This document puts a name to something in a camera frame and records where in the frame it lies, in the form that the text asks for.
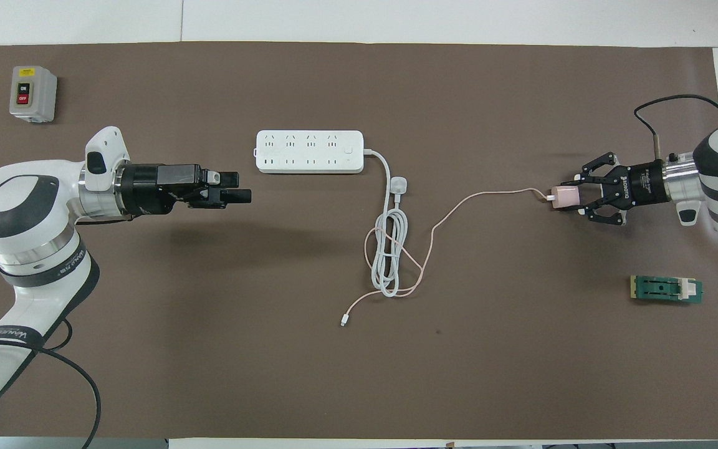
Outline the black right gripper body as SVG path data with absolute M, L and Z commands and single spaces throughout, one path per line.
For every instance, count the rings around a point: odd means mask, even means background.
M 651 161 L 626 167 L 622 197 L 626 208 L 657 205 L 671 201 L 664 179 L 663 161 Z

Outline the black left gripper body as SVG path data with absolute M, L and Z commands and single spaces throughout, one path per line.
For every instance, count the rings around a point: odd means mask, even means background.
M 124 164 L 116 170 L 116 203 L 126 216 L 166 215 L 176 203 L 204 205 L 209 181 L 198 164 Z

